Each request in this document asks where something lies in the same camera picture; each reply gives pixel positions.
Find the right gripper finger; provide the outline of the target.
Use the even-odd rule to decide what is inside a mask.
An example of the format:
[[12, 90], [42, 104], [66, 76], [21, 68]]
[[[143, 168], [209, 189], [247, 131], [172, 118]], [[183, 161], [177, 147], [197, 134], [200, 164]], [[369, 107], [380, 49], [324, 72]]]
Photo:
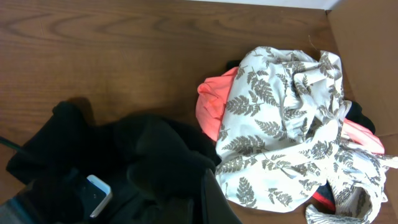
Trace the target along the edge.
[[201, 179], [201, 206], [203, 224], [242, 224], [210, 169], [205, 171]]

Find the black garment under pile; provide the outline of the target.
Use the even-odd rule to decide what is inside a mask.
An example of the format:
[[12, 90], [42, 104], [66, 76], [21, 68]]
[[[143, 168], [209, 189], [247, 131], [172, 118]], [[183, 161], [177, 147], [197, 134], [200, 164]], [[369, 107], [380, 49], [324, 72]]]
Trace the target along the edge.
[[[240, 60], [231, 60], [227, 62], [226, 69], [233, 70], [233, 75], [237, 75], [240, 62]], [[363, 128], [368, 129], [370, 134], [374, 135], [374, 133], [376, 132], [375, 125], [368, 117], [363, 115], [362, 110], [362, 107], [357, 102], [353, 101], [351, 104], [351, 108], [346, 115], [346, 119], [360, 125]], [[278, 124], [273, 125], [271, 127], [271, 133], [275, 133], [277, 139], [285, 138], [285, 127], [283, 126], [282, 128], [280, 128]], [[321, 185], [312, 197], [320, 204], [322, 204], [322, 207], [331, 212], [335, 212], [336, 202], [333, 198], [332, 189], [329, 183]]]

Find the black t-shirt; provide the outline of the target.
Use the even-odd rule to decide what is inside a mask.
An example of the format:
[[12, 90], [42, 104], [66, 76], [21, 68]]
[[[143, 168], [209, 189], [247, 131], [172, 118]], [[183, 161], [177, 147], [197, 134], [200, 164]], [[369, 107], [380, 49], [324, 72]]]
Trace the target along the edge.
[[201, 223], [201, 180], [221, 162], [197, 128], [153, 114], [130, 115], [102, 126], [86, 122], [71, 102], [8, 162], [24, 184], [76, 169], [111, 187], [98, 223]]

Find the white fern-print garment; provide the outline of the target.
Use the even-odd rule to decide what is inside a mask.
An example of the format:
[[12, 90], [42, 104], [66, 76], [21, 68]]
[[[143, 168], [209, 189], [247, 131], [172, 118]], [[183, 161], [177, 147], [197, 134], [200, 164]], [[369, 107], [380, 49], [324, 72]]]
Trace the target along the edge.
[[309, 223], [371, 223], [386, 171], [378, 156], [343, 135], [350, 102], [339, 56], [315, 60], [301, 50], [257, 47], [241, 61], [229, 93], [216, 151], [224, 196], [244, 207], [291, 212], [329, 184], [334, 214], [308, 206]]

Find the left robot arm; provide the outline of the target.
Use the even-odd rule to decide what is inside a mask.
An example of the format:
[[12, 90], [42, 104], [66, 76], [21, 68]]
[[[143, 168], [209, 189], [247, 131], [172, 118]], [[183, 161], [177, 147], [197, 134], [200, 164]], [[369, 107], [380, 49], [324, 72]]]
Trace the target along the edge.
[[37, 179], [1, 204], [1, 223], [81, 223], [84, 208], [60, 179]]

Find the coral pink garment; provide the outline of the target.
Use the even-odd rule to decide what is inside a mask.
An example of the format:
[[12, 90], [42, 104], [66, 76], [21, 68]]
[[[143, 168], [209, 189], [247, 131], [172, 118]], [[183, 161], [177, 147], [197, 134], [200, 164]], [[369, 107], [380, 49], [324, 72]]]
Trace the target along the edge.
[[[236, 74], [228, 70], [220, 77], [207, 78], [198, 86], [195, 115], [202, 131], [213, 141], [218, 140], [219, 130], [230, 89]], [[384, 154], [380, 139], [369, 130], [345, 118], [343, 133], [375, 154]]]

